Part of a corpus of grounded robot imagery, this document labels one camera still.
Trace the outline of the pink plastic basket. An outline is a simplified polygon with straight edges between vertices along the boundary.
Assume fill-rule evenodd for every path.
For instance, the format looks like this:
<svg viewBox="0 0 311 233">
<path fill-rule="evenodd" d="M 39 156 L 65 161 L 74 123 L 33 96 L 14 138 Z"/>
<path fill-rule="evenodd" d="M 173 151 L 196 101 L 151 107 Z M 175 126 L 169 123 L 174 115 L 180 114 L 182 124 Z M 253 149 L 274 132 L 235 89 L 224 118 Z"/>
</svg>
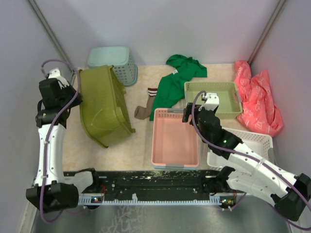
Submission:
<svg viewBox="0 0 311 233">
<path fill-rule="evenodd" d="M 188 122 L 182 122 L 183 110 L 157 108 L 153 123 L 152 165 L 199 165 L 198 135 Z"/>
</svg>

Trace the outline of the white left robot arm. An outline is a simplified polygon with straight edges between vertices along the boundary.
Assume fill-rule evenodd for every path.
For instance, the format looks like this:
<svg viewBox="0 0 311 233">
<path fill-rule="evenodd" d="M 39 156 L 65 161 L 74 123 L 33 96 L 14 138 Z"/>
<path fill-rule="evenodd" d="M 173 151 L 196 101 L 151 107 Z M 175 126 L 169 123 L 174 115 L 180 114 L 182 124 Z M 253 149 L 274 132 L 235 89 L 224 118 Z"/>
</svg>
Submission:
<svg viewBox="0 0 311 233">
<path fill-rule="evenodd" d="M 39 83 L 42 99 L 35 117 L 39 133 L 38 171 L 26 199 L 43 213 L 63 211 L 78 205 L 80 194 L 101 187 L 94 168 L 82 169 L 65 181 L 62 164 L 63 140 L 71 108 L 82 102 L 81 95 L 64 78 L 47 78 Z"/>
</svg>

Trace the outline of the olive green laundry basket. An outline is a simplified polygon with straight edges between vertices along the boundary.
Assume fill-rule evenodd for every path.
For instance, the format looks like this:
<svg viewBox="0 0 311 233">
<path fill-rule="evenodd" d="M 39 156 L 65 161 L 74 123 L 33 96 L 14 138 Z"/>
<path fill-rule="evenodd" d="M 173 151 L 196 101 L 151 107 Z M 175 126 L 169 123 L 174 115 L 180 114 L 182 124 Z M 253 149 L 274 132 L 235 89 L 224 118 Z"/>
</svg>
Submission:
<svg viewBox="0 0 311 233">
<path fill-rule="evenodd" d="M 131 126 L 125 86 L 112 66 L 79 70 L 80 120 L 85 133 L 104 148 L 117 144 L 136 130 Z"/>
</svg>

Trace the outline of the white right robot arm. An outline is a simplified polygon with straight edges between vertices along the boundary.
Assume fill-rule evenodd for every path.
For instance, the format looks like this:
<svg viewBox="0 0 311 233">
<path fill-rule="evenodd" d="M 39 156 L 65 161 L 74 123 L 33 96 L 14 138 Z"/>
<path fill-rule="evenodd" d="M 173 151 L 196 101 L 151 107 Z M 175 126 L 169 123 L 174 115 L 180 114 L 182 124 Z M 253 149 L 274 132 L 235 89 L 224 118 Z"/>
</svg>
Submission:
<svg viewBox="0 0 311 233">
<path fill-rule="evenodd" d="M 224 129 L 216 117 L 215 104 L 188 103 L 182 121 L 194 127 L 210 151 L 229 164 L 223 166 L 214 182 L 223 192 L 239 190 L 257 197 L 287 220 L 297 222 L 310 208 L 311 179 L 295 175 L 253 151 L 243 140 Z"/>
</svg>

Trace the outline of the light blue laundry basket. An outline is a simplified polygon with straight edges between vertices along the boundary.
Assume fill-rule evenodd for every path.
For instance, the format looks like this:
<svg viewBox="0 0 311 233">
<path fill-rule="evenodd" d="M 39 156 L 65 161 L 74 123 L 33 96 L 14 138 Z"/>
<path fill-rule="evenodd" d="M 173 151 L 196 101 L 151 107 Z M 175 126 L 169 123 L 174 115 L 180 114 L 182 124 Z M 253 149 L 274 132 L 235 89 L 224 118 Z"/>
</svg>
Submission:
<svg viewBox="0 0 311 233">
<path fill-rule="evenodd" d="M 126 87 L 133 86 L 138 80 L 138 67 L 129 48 L 125 46 L 93 48 L 87 65 L 89 68 L 113 66 L 116 77 Z"/>
</svg>

